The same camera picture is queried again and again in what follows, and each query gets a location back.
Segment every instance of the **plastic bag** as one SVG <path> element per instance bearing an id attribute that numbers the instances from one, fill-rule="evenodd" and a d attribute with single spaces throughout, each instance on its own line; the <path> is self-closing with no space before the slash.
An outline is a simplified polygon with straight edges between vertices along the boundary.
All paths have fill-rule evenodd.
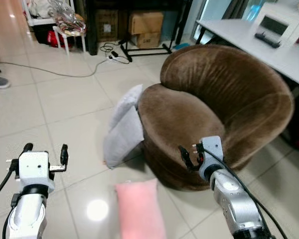
<path id="1" fill-rule="evenodd" d="M 75 14 L 70 5 L 62 0 L 49 0 L 53 9 L 56 25 L 69 36 L 82 36 L 86 32 L 83 17 Z"/>

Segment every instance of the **white device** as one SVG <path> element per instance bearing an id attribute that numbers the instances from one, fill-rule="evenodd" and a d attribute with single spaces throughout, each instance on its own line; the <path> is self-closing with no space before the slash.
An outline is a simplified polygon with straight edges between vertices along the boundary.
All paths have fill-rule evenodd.
<path id="1" fill-rule="evenodd" d="M 295 44 L 299 40 L 299 10 L 279 3 L 266 2 L 261 8 L 255 24 L 258 33 L 280 42 L 282 46 Z"/>
<path id="2" fill-rule="evenodd" d="M 9 172 L 0 185 L 0 191 L 15 171 L 20 193 L 13 195 L 11 207 L 3 227 L 2 238 L 42 239 L 47 225 L 45 218 L 46 201 L 54 190 L 54 173 L 64 172 L 68 163 L 67 145 L 61 149 L 61 165 L 50 166 L 46 151 L 33 152 L 33 144 L 28 143 L 18 159 L 11 162 Z"/>

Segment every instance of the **velvet upholstery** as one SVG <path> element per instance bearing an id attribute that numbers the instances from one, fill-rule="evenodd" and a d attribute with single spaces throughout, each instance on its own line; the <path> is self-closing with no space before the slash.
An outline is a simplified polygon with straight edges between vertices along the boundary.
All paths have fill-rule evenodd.
<path id="1" fill-rule="evenodd" d="M 161 84 L 147 88 L 139 101 L 146 160 L 166 185 L 204 190 L 208 184 L 189 173 L 179 145 L 219 135 L 225 162 L 240 170 L 287 126 L 293 97 L 270 67 L 235 48 L 195 45 L 164 62 Z"/>

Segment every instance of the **wall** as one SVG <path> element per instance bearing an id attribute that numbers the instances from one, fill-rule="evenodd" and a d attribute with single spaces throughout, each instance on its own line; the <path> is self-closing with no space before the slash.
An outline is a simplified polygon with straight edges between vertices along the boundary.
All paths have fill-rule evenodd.
<path id="1" fill-rule="evenodd" d="M 195 21 L 197 19 L 197 16 L 199 14 L 200 7 L 203 3 L 205 3 L 206 0 L 194 0 L 192 3 L 192 6 L 189 11 L 188 19 L 185 25 L 184 34 L 191 34 Z"/>
<path id="2" fill-rule="evenodd" d="M 299 0 L 278 0 L 278 3 L 295 7 L 299 3 Z"/>

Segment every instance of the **black cable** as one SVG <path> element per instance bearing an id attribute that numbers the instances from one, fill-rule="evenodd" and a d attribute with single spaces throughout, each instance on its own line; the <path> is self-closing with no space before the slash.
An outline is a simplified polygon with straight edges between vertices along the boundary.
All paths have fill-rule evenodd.
<path id="1" fill-rule="evenodd" d="M 13 172 L 12 170 L 9 170 L 8 173 L 6 174 L 6 177 L 4 178 L 4 180 L 2 181 L 2 183 L 0 184 L 0 191 L 2 190 L 2 188 L 5 186 L 5 184 L 9 180 L 12 172 Z"/>
<path id="2" fill-rule="evenodd" d="M 126 59 L 127 62 L 119 61 L 119 60 L 117 60 L 117 59 L 115 59 L 115 58 L 112 58 L 112 60 L 117 61 L 117 62 L 120 62 L 120 63 L 122 63 L 122 64 L 129 64 L 129 63 L 130 63 L 130 61 L 128 60 L 128 58 L 126 58 L 126 57 L 124 57 L 124 56 L 118 56 L 117 58 L 119 58 L 119 57 L 122 57 L 122 58 Z"/>
<path id="3" fill-rule="evenodd" d="M 5 234 L 6 234 L 6 228 L 8 226 L 8 221 L 9 221 L 9 217 L 10 217 L 10 214 L 12 213 L 12 211 L 14 210 L 15 207 L 12 207 L 7 218 L 5 219 L 5 222 L 4 222 L 4 226 L 3 226 L 3 230 L 2 230 L 2 239 L 5 239 Z"/>
<path id="4" fill-rule="evenodd" d="M 112 45 L 113 46 L 119 46 L 119 44 L 117 44 L 117 43 L 105 42 L 103 44 L 103 46 L 100 47 L 100 51 L 103 51 L 105 53 L 105 57 L 108 57 L 107 53 L 110 53 L 110 52 L 112 52 L 114 50 L 114 47 Z M 127 62 L 120 61 L 117 58 L 126 59 Z M 117 61 L 117 62 L 122 63 L 122 64 L 129 64 L 130 63 L 130 61 L 128 60 L 128 58 L 125 57 L 125 56 L 113 57 L 111 60 Z"/>
<path id="5" fill-rule="evenodd" d="M 119 46 L 119 44 L 116 44 L 116 43 L 105 42 L 103 44 L 103 46 L 100 47 L 100 51 L 103 51 L 105 53 L 109 53 L 109 52 L 113 51 L 114 47 L 113 46 L 109 46 L 108 44 L 114 45 L 114 46 Z"/>
<path id="6" fill-rule="evenodd" d="M 246 193 L 251 197 L 251 199 L 256 203 L 257 209 L 259 211 L 259 214 L 264 222 L 264 226 L 265 228 L 270 232 L 269 227 L 265 221 L 265 218 L 261 212 L 261 210 L 259 209 L 258 205 L 266 212 L 266 214 L 271 218 L 271 220 L 274 222 L 274 224 L 276 225 L 276 227 L 278 228 L 280 234 L 282 235 L 282 237 L 284 239 L 288 239 L 285 232 L 283 231 L 283 229 L 281 228 L 281 226 L 279 225 L 279 223 L 277 222 L 277 220 L 274 218 L 274 216 L 268 211 L 268 209 L 249 191 L 249 189 L 247 188 L 247 186 L 241 181 L 241 179 L 237 176 L 237 174 L 227 166 L 227 164 L 222 161 L 220 158 L 218 158 L 215 154 L 213 154 L 212 152 L 210 152 L 207 149 L 204 149 L 204 151 L 208 154 L 210 154 L 211 156 L 213 156 L 219 163 L 221 163 L 227 170 L 228 172 L 234 176 L 234 178 L 236 178 L 236 180 L 242 185 L 242 187 L 244 188 L 244 190 L 246 191 Z"/>

